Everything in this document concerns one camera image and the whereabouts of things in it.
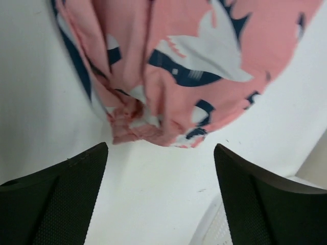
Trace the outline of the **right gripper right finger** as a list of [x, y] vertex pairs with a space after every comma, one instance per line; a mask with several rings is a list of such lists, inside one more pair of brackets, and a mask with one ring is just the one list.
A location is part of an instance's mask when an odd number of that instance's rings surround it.
[[326, 190], [257, 166], [225, 146], [214, 150], [233, 244], [326, 244]]

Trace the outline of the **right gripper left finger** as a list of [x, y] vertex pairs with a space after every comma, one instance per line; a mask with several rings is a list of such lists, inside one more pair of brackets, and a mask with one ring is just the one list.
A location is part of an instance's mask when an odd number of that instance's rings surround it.
[[99, 143], [1, 185], [1, 244], [84, 244], [108, 157]]

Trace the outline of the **pink shark print shorts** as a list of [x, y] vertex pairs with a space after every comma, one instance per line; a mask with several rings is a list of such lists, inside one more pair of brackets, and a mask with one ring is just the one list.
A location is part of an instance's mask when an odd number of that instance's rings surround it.
[[112, 142], [194, 148], [289, 65], [322, 1], [51, 1]]

